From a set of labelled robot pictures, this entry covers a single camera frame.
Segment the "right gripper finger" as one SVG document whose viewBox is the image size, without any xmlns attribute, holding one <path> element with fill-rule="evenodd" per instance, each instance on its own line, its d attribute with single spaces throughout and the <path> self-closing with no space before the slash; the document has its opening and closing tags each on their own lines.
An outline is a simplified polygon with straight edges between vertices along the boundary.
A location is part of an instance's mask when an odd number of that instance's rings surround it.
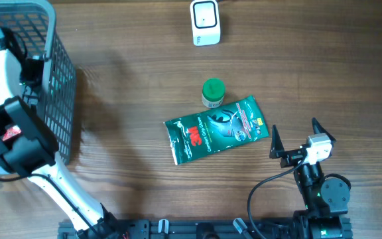
<svg viewBox="0 0 382 239">
<path fill-rule="evenodd" d="M 336 142 L 336 138 L 324 129 L 316 118 L 312 118 L 312 128 L 315 134 L 325 133 L 332 143 Z"/>
<path fill-rule="evenodd" d="M 283 143 L 281 141 L 276 125 L 272 126 L 272 140 L 269 157 L 271 159 L 282 158 L 285 154 Z"/>
</svg>

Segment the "green lid small jar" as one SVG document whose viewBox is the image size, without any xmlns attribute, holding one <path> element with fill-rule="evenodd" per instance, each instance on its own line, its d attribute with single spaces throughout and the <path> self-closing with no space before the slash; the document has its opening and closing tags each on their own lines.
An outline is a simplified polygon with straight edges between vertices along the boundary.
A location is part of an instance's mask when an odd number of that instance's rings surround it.
<svg viewBox="0 0 382 239">
<path fill-rule="evenodd" d="M 202 103 L 207 108 L 217 108 L 225 97 L 225 84 L 218 78 L 210 78 L 202 86 Z"/>
</svg>

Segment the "green 3M gloves packet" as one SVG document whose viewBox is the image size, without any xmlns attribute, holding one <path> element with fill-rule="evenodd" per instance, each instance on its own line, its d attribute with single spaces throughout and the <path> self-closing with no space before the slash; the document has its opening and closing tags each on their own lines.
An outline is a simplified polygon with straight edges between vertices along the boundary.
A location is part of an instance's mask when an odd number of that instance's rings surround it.
<svg viewBox="0 0 382 239">
<path fill-rule="evenodd" d="M 269 136 L 263 113 L 254 96 L 171 119 L 164 125 L 176 165 Z"/>
</svg>

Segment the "red small snack packet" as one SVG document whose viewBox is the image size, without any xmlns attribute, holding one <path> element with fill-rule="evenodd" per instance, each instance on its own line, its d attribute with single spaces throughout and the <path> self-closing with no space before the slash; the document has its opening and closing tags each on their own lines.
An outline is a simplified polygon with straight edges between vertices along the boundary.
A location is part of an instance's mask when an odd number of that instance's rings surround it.
<svg viewBox="0 0 382 239">
<path fill-rule="evenodd" d="M 10 127 L 5 132 L 5 134 L 2 136 L 2 140 L 7 141 L 7 140 L 13 138 L 14 136 L 19 135 L 19 134 L 21 134 L 21 129 L 17 125 L 14 125 L 13 127 Z"/>
</svg>

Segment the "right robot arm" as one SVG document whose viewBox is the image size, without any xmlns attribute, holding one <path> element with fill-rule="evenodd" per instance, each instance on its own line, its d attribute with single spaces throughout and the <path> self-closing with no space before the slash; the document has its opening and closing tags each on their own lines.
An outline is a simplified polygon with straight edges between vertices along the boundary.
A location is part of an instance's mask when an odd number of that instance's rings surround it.
<svg viewBox="0 0 382 239">
<path fill-rule="evenodd" d="M 291 238 L 352 238 L 348 213 L 350 181 L 335 173 L 324 174 L 321 162 L 332 156 L 336 139 L 312 118 L 314 133 L 298 149 L 285 150 L 276 126 L 272 128 L 269 157 L 280 159 L 282 168 L 291 167 L 305 210 L 294 212 Z"/>
</svg>

